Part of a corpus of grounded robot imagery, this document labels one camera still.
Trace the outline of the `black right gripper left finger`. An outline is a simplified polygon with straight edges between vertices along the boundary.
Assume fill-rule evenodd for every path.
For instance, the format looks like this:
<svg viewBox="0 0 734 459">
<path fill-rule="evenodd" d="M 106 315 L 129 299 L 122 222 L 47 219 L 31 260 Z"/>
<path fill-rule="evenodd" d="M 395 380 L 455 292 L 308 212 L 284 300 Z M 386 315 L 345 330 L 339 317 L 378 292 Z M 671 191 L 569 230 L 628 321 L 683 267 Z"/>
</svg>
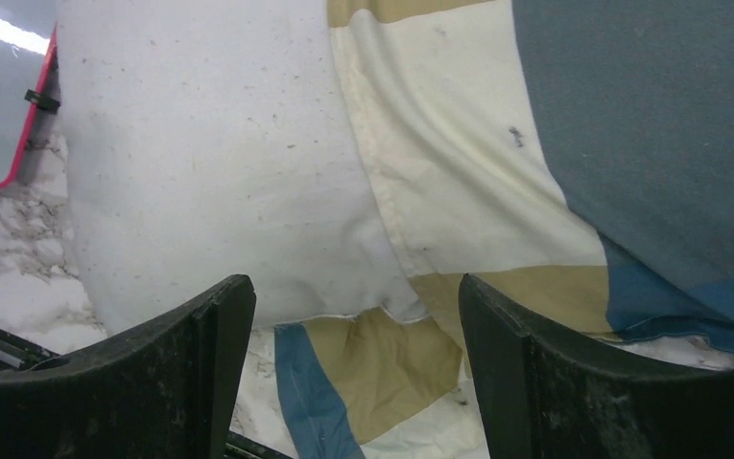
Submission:
<svg viewBox="0 0 734 459">
<path fill-rule="evenodd" d="M 0 458 L 221 458 L 256 295 L 232 275 L 181 306 L 0 371 Z"/>
</svg>

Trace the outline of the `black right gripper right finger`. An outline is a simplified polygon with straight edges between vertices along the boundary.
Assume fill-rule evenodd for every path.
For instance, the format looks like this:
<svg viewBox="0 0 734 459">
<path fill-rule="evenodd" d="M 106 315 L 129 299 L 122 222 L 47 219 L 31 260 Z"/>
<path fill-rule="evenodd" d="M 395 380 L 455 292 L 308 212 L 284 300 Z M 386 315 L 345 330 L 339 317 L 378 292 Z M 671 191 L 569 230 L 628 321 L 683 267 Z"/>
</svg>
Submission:
<svg viewBox="0 0 734 459">
<path fill-rule="evenodd" d="M 493 458 L 734 458 L 734 369 L 586 337 L 473 275 L 459 311 Z"/>
</svg>

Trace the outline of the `white pillow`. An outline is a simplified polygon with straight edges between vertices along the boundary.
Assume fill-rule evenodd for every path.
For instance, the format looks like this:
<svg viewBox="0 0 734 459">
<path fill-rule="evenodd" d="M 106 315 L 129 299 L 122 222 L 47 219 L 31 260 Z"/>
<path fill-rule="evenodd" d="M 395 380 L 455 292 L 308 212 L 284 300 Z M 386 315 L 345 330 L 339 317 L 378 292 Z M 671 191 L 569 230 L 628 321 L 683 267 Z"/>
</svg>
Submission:
<svg viewBox="0 0 734 459">
<path fill-rule="evenodd" d="M 112 334 L 231 274 L 259 325 L 425 314 L 390 246 L 322 1 L 61 1 L 80 279 Z"/>
</svg>

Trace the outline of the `blue beige checked pillowcase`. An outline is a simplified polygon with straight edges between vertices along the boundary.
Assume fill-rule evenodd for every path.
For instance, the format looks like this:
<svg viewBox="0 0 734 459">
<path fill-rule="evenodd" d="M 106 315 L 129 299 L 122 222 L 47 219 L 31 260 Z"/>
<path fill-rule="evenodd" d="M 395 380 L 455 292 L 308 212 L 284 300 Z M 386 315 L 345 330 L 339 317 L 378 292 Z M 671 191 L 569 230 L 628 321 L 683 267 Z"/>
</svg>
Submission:
<svg viewBox="0 0 734 459">
<path fill-rule="evenodd" d="M 293 1 L 348 121 L 385 302 L 277 330 L 302 458 L 444 458 L 477 429 L 474 273 L 589 338 L 734 354 L 734 1 Z"/>
</svg>

